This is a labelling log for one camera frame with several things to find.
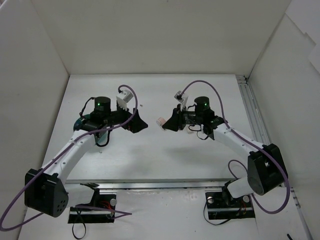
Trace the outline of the white boxed eraser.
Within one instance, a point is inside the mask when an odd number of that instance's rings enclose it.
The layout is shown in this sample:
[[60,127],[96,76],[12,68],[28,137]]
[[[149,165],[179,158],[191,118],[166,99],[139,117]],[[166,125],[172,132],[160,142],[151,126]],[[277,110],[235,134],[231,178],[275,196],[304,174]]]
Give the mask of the white boxed eraser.
[[192,130],[190,130],[188,127],[186,127],[185,129],[184,129],[184,131],[186,132],[186,133],[188,133],[188,134],[193,134],[194,132],[192,131]]

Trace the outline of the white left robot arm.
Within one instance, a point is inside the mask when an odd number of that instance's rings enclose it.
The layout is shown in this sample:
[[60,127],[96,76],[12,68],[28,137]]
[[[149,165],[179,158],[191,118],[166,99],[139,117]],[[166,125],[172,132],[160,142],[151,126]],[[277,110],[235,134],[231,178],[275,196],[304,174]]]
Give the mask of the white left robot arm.
[[116,110],[111,110],[111,99],[94,97],[90,114],[80,113],[73,126],[73,135],[54,159],[40,169],[30,169],[25,175],[24,204],[43,214],[59,217],[66,208],[84,205],[89,210],[100,204],[98,185],[95,183],[67,183],[67,178],[80,159],[93,147],[102,147],[100,140],[119,126],[138,133],[148,127],[137,108],[130,113],[125,103],[117,99]]

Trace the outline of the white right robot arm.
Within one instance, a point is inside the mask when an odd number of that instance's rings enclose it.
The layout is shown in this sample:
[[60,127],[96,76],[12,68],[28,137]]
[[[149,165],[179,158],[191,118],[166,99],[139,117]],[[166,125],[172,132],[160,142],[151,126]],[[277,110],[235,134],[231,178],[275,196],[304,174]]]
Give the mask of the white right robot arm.
[[177,132],[187,125],[199,126],[208,138],[247,160],[247,175],[227,183],[226,190],[221,193],[225,205],[233,206],[244,195],[263,196],[288,179],[280,149],[273,143],[257,142],[226,125],[224,119],[210,108],[208,97],[195,98],[193,111],[178,104],[162,128]]

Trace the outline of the teal round pen holder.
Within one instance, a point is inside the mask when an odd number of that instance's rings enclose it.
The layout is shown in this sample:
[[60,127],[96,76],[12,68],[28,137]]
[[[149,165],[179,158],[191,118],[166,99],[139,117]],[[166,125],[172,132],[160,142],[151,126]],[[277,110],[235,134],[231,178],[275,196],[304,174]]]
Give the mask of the teal round pen holder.
[[80,116],[73,125],[73,131],[78,131],[90,119],[90,114]]

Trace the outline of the aluminium right side rail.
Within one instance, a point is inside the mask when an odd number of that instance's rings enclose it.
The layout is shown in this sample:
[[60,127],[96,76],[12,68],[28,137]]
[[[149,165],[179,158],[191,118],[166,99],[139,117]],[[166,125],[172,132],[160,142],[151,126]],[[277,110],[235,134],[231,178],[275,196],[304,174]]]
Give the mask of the aluminium right side rail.
[[249,80],[243,75],[236,75],[235,78],[254,139],[257,142],[269,145],[271,142]]

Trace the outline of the aluminium rail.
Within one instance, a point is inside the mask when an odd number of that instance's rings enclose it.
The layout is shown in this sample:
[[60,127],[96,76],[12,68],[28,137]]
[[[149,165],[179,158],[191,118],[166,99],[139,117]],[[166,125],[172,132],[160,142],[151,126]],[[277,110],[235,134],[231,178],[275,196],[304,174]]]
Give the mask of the aluminium rail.
[[176,179],[68,179],[67,185],[97,184],[105,190],[163,190],[222,188],[231,178],[176,178]]
[[236,75],[235,78],[254,139],[257,142],[269,145],[271,142],[249,80],[243,75]]

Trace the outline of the aluminium front rail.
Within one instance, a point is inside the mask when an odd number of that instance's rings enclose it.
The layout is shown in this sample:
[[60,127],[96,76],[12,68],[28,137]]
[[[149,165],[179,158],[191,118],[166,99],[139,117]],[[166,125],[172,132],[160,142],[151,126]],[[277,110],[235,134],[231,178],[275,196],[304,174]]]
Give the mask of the aluminium front rail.
[[176,178],[176,179],[68,179],[67,185],[97,184],[105,190],[163,190],[222,188],[231,178]]

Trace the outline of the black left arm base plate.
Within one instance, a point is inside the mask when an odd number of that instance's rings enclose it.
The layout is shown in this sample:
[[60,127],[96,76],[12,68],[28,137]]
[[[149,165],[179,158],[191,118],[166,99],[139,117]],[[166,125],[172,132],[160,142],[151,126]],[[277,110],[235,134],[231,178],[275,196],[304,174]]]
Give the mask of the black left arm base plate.
[[104,210],[71,207],[68,215],[68,224],[106,224],[115,222],[115,213],[109,209],[115,210],[117,204],[117,195],[114,193],[100,194],[93,202],[86,204],[94,208]]

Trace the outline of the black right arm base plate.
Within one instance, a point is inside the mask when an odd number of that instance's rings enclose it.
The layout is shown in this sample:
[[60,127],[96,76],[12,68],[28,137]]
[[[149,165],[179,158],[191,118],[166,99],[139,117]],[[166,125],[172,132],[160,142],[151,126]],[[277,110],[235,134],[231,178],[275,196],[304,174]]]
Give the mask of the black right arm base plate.
[[253,203],[248,195],[225,201],[222,191],[205,193],[204,215],[210,221],[231,221],[235,219],[254,219]]

